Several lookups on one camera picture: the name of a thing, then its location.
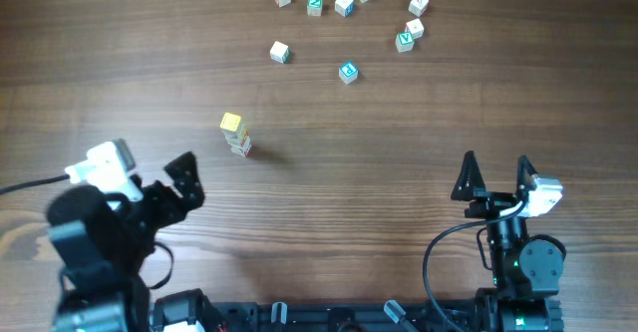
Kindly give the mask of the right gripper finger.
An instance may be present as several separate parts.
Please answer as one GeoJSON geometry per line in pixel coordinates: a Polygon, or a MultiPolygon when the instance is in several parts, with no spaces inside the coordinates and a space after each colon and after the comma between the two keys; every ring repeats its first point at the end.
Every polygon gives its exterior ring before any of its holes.
{"type": "Polygon", "coordinates": [[[464,155],[461,171],[451,193],[451,200],[472,201],[484,197],[486,193],[484,180],[474,151],[464,155]]]}
{"type": "Polygon", "coordinates": [[[528,193],[535,190],[534,177],[537,175],[527,156],[520,156],[517,160],[516,170],[516,191],[517,197],[526,197],[528,193]]]}

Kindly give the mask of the white soccer ball block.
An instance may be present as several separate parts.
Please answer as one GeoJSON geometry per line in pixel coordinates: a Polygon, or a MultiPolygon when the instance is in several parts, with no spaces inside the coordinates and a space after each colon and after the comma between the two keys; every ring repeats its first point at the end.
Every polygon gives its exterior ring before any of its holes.
{"type": "Polygon", "coordinates": [[[227,137],[226,141],[233,149],[246,150],[250,146],[249,134],[236,137],[227,137]]]}

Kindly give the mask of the green V block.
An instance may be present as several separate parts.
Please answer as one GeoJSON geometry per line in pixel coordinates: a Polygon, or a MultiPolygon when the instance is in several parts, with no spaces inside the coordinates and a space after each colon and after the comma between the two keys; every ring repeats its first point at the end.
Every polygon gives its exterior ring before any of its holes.
{"type": "Polygon", "coordinates": [[[414,48],[415,39],[409,31],[405,31],[396,36],[395,44],[399,53],[409,52],[414,48]]]}

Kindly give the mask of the blue C block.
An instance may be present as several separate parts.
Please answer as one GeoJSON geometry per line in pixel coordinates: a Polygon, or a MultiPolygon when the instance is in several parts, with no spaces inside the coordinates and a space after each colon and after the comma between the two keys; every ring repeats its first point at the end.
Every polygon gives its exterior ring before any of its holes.
{"type": "Polygon", "coordinates": [[[359,70],[357,66],[348,61],[339,68],[339,77],[344,84],[348,85],[358,78],[359,70]]]}

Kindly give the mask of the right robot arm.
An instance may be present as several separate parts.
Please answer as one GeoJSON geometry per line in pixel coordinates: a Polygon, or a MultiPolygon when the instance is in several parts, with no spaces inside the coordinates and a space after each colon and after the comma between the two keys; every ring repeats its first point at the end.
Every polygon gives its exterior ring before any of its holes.
{"type": "Polygon", "coordinates": [[[559,292],[566,248],[546,234],[531,235],[526,223],[549,213],[562,199],[563,186],[539,174],[529,159],[517,162],[516,191],[489,191],[475,153],[468,151],[451,199],[467,201],[466,218],[486,223],[489,259],[483,266],[494,278],[481,288],[464,325],[472,331],[558,332],[564,329],[559,292]]]}

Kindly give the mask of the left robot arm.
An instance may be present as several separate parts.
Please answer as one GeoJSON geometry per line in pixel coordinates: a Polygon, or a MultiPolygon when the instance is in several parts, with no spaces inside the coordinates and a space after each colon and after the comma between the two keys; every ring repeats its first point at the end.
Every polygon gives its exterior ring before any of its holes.
{"type": "Polygon", "coordinates": [[[150,288],[140,277],[157,232],[183,221],[205,199],[194,153],[168,163],[173,185],[141,189],[138,201],[89,184],[70,188],[48,207],[49,239],[64,262],[54,331],[146,331],[150,288]]]}

